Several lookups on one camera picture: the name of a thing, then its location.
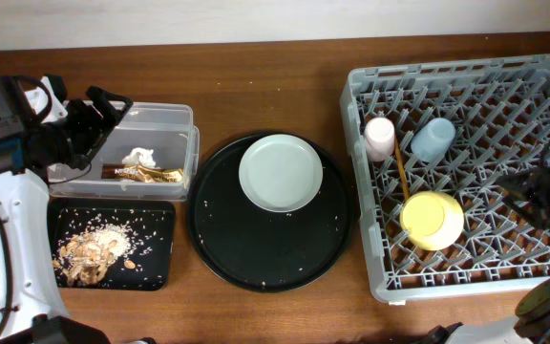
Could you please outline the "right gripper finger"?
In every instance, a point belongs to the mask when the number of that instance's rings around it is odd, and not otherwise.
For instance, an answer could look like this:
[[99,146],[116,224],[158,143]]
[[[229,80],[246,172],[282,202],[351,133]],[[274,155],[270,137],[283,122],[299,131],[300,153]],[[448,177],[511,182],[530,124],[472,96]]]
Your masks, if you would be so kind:
[[496,179],[496,184],[508,191],[528,191],[534,188],[535,179],[536,173],[534,171],[521,171],[499,176]]
[[515,199],[511,196],[505,196],[502,199],[503,203],[510,208],[511,210],[515,211],[519,217],[524,220],[529,225],[541,225],[542,220],[540,217],[538,217],[533,210],[533,207],[529,205],[528,207],[521,207],[515,203]]

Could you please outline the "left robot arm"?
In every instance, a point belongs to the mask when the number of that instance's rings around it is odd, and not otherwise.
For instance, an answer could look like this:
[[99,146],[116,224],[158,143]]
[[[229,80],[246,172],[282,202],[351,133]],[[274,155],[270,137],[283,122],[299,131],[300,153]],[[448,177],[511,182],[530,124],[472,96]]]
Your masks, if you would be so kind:
[[68,99],[58,75],[0,76],[0,343],[105,343],[62,301],[47,226],[47,169],[89,170],[133,102],[96,86]]

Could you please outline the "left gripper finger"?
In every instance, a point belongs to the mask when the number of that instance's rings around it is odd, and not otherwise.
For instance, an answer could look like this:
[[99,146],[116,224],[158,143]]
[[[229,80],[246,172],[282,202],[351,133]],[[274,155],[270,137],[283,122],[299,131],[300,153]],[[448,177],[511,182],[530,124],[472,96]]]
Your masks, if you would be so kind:
[[[110,93],[96,86],[90,86],[86,91],[86,96],[101,114],[106,129],[114,129],[118,126],[134,104],[128,97]],[[114,102],[122,102],[123,107],[117,109],[113,105]]]
[[97,135],[91,134],[82,138],[76,145],[78,164],[88,165],[95,158],[111,133],[111,130],[106,130],[99,132]]

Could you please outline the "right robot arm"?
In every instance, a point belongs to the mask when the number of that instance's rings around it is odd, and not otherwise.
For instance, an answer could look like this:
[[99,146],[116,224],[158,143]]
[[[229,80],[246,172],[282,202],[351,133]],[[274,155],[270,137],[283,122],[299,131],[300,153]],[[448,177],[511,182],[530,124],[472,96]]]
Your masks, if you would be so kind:
[[[507,206],[539,229],[550,229],[550,167],[502,176],[497,184],[508,191]],[[437,326],[420,344],[550,343],[550,279],[530,290],[515,315],[482,326],[455,323]]]

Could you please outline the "gold coffee sachet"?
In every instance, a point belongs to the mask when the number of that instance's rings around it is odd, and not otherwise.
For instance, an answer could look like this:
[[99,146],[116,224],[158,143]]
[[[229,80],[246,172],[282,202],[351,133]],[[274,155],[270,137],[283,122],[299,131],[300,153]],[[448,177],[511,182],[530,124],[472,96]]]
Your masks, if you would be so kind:
[[139,164],[105,164],[101,178],[141,183],[179,183],[183,179],[183,170],[151,168]]

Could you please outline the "blue cup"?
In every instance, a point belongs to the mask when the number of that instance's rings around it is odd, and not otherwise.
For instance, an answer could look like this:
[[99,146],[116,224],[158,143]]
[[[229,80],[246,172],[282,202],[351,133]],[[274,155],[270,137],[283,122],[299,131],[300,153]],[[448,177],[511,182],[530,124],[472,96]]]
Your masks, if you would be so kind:
[[412,152],[423,162],[444,154],[455,138],[454,125],[445,118],[430,120],[412,139]]

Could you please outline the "pink cup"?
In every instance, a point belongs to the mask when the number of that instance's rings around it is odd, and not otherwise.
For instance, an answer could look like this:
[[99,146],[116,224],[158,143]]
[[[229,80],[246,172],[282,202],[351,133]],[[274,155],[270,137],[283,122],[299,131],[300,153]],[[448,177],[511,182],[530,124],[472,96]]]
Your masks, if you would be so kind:
[[395,132],[389,119],[371,119],[365,127],[364,138],[370,161],[384,161],[393,154]]

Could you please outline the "white tissue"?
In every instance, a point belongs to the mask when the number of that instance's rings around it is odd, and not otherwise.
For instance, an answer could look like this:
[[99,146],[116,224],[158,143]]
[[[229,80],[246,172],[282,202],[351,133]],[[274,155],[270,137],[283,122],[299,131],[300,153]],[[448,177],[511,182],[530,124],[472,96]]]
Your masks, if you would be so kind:
[[136,147],[122,159],[121,163],[124,165],[140,165],[147,168],[155,168],[157,166],[153,158],[154,151],[152,149],[145,149]]

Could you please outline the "grey plate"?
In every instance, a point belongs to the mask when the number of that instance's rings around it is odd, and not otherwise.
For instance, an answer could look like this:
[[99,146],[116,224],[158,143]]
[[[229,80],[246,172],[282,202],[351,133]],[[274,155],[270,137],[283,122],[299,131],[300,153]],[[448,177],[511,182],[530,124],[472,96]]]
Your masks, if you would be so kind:
[[318,194],[324,166],[306,140],[288,134],[267,135],[245,150],[239,182],[256,206],[287,213],[308,205]]

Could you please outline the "yellow bowl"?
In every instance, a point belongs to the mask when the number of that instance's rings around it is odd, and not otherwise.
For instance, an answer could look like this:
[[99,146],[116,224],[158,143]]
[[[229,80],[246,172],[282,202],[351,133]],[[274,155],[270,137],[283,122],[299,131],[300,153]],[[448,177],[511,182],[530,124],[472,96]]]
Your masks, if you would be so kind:
[[418,192],[404,202],[401,228],[409,240],[424,250],[436,251],[452,245],[464,228],[464,211],[452,196],[435,191]]

